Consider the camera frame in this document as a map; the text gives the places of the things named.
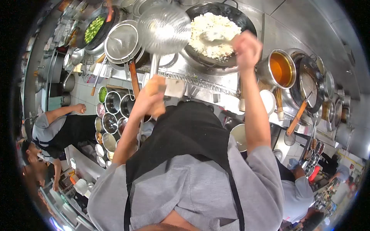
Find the spoon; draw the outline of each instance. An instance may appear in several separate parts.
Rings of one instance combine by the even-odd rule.
[[[208,46],[218,46],[222,44],[232,45],[232,40],[228,40],[225,36],[217,32],[205,31],[199,35],[199,40]]]

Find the drain grate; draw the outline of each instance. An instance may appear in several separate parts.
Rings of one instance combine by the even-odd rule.
[[[149,71],[150,71],[150,69],[145,68],[145,67],[141,67],[141,68],[136,69],[136,72],[141,73],[141,74],[148,73]],[[176,73],[172,73],[172,72],[168,72],[168,71],[166,71],[166,72],[158,71],[158,74],[161,75],[161,76],[167,77],[167,78],[171,78],[171,79],[183,80],[186,83],[192,84],[194,86],[199,86],[199,87],[202,87],[202,88],[206,88],[208,90],[215,91],[215,92],[218,92],[218,93],[222,93],[222,94],[225,94],[225,95],[232,95],[232,96],[235,96],[235,97],[238,96],[237,92],[234,91],[234,90],[228,89],[226,87],[223,87],[223,86],[211,83],[211,82],[206,82],[206,81],[199,80],[199,79],[196,79],[196,78],[193,78],[193,77],[189,77],[189,76],[186,76],[186,75],[180,75],[180,74],[176,74]]]

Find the bamboo brush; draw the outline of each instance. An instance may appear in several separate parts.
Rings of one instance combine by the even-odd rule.
[[[281,98],[281,88],[276,88],[274,90],[274,96],[276,99],[277,118],[279,119],[279,121],[283,121],[284,112],[283,112],[283,104],[282,104],[282,98]]]

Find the grey shirt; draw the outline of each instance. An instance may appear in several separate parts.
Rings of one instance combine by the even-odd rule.
[[[339,173],[339,176],[337,176],[338,180],[342,183],[346,182],[346,180],[349,177],[349,168],[346,167],[343,164],[340,164],[337,168],[337,173]]]
[[[245,229],[278,230],[284,195],[271,148],[257,147],[243,160],[230,136],[228,159],[244,213]],[[127,200],[125,165],[112,164],[98,179],[88,214],[99,230],[123,230]],[[133,182],[130,230],[161,222],[172,210],[207,231],[239,230],[225,170],[214,161],[176,156]]]
[[[45,113],[42,113],[37,117],[35,124],[33,125],[32,138],[38,139],[42,142],[51,141],[63,127],[66,118],[67,116],[61,116],[49,124]]]
[[[282,180],[284,190],[284,216],[283,219],[291,223],[298,222],[308,211],[313,202],[313,191],[305,176],[295,182]]]

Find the black apron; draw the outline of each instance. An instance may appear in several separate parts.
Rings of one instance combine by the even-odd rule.
[[[201,161],[213,160],[227,172],[240,230],[245,230],[243,210],[228,160],[228,142],[229,132],[222,127],[220,120],[206,105],[185,102],[167,107],[166,113],[158,118],[152,135],[126,162],[128,197],[124,230],[130,229],[132,183],[163,162],[185,154]]]
[[[77,145],[78,142],[93,139],[95,137],[95,118],[97,115],[68,115],[59,132],[48,142],[34,139],[42,150],[54,159],[63,155],[64,149],[69,145]]]

